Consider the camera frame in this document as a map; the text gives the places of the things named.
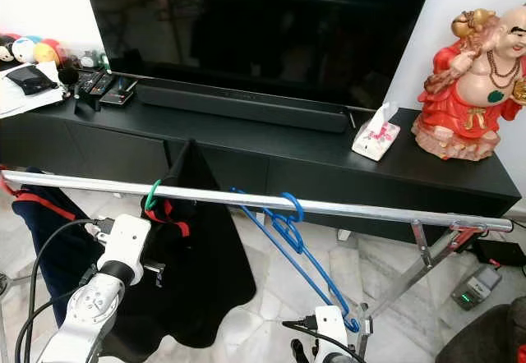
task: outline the white wall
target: white wall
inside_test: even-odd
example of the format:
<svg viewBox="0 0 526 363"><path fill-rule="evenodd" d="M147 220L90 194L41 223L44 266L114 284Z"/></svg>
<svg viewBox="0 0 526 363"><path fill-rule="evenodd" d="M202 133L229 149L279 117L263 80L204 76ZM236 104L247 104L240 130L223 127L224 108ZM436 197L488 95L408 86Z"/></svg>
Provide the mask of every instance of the white wall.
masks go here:
<svg viewBox="0 0 526 363"><path fill-rule="evenodd" d="M501 15L525 2L526 0L426 0L385 100L396 101L400 107L421 108L417 97L423 91L424 80L431 74L433 56L440 48L456 40L451 33L450 22L463 10L482 7L495 10L497 15ZM500 135L502 141L496 152L522 196L526 197L526 109L519 113L515 121L501 120ZM513 210L526 214L526 199L522 199Z"/></svg>
<svg viewBox="0 0 526 363"><path fill-rule="evenodd" d="M74 54L104 50L90 0L0 0L0 33L56 39Z"/></svg>
<svg viewBox="0 0 526 363"><path fill-rule="evenodd" d="M420 108L417 96L431 73L433 55L455 41L450 22L462 10L485 7L501 14L524 2L526 0L426 0L386 98L396 100L400 107ZM103 49L90 0L0 0L2 32L54 38L75 53ZM526 110L513 123L501 123L501 136L503 140L497 153L526 196L526 148L521 145L526 139ZM526 213L526 199L520 201L518 209Z"/></svg>

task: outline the metal rod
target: metal rod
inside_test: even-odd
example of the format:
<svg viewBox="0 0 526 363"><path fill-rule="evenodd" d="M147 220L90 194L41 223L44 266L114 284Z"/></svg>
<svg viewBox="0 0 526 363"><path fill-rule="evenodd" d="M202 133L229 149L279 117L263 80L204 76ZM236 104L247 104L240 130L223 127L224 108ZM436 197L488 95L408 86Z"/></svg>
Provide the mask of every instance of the metal rod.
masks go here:
<svg viewBox="0 0 526 363"><path fill-rule="evenodd" d="M415 219L411 222L411 228L413 229L414 239L417 241L418 249L420 250L420 256L428 268L433 267L432 257L429 253L429 247L427 246L426 233L422 222Z"/></svg>
<svg viewBox="0 0 526 363"><path fill-rule="evenodd" d="M42 274L41 273L36 274L36 276L37 276L37 278L42 278ZM31 282L31 276L30 275L26 275L25 277L12 279L10 284L9 284L9 287L16 287L18 285L23 285L24 283L30 283L30 282Z"/></svg>
<svg viewBox="0 0 526 363"><path fill-rule="evenodd" d="M439 264L449 254L453 253L457 248L454 240L460 234L458 231L450 231L442 236L435 244L429 248L429 254L433 265L428 267L421 258L418 258L414 264L405 271L389 289L384 292L374 305L371 306L367 312L373 318L381 314L390 303L402 296L412 285L417 283L420 278L429 273L434 266Z"/></svg>
<svg viewBox="0 0 526 363"><path fill-rule="evenodd" d="M33 172L13 172L3 170L7 181L19 184L38 186L56 186L61 188L82 189L88 191L107 191L147 195L151 185L129 182L95 180L91 178L67 177ZM172 199L206 201L210 203L246 205L249 207L268 207L270 209L295 210L294 204L283 198L264 195L247 195L222 191L204 191L199 189L181 188L176 186L159 186L155 196ZM411 223L418 219L426 225L449 227L452 225L484 227L497 232L511 232L513 225L509 219L483 218L473 215L442 214L412 209L391 209L359 204L339 204L323 201L299 200L306 213L339 215L354 218L380 219L384 221Z"/></svg>

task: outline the black wallet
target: black wallet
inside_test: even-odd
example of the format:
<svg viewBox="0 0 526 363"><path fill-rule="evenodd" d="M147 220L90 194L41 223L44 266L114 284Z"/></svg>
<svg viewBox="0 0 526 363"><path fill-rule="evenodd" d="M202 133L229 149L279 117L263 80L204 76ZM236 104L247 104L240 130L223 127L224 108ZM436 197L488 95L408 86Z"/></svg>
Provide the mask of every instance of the black wallet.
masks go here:
<svg viewBox="0 0 526 363"><path fill-rule="evenodd" d="M38 94L43 90L57 88L58 84L51 81L35 65L21 67L6 74L6 77L20 86L24 94Z"/></svg>

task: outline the black television screen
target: black television screen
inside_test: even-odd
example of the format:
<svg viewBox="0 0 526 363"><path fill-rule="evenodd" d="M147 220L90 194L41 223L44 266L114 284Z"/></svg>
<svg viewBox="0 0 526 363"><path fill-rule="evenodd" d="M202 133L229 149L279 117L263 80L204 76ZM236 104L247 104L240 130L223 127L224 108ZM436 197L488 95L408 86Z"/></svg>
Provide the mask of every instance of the black television screen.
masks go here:
<svg viewBox="0 0 526 363"><path fill-rule="evenodd" d="M378 108L424 0L91 0L111 69Z"/></svg>

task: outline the metal clamp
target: metal clamp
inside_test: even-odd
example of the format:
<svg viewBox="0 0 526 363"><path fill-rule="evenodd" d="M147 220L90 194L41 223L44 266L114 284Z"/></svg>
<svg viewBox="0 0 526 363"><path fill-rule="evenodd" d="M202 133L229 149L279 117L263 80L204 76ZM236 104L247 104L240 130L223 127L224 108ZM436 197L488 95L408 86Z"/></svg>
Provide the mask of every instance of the metal clamp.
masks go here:
<svg viewBox="0 0 526 363"><path fill-rule="evenodd" d="M424 228L422 222L418 219L414 219L411 222L411 228L413 229L414 238L417 241L418 249L420 250L420 256L424 261L424 264L428 269L433 267L433 259L431 253L429 252L429 246L427 246L426 235L424 233Z"/></svg>
<svg viewBox="0 0 526 363"><path fill-rule="evenodd" d="M459 232L459 234L451 242L451 246L454 248L454 250L460 249L464 244L470 241L475 234L484 233L488 230L487 226L484 224L463 226L459 223L453 223L450 229Z"/></svg>
<svg viewBox="0 0 526 363"><path fill-rule="evenodd" d="M367 340L372 332L372 317L367 314L369 306L367 303L361 303L358 306L358 321L360 323L360 332L358 333L357 341L357 354L361 357L365 357L365 351L367 349Z"/></svg>
<svg viewBox="0 0 526 363"><path fill-rule="evenodd" d="M108 242L108 238L109 234L107 233L98 232L97 234L95 234L95 239L103 246L105 246Z"/></svg>
<svg viewBox="0 0 526 363"><path fill-rule="evenodd" d="M153 260L146 260L142 267L144 267L146 270L157 273L157 278L155 279L155 286L163 287L163 272L164 268L166 267L166 264L157 263Z"/></svg>

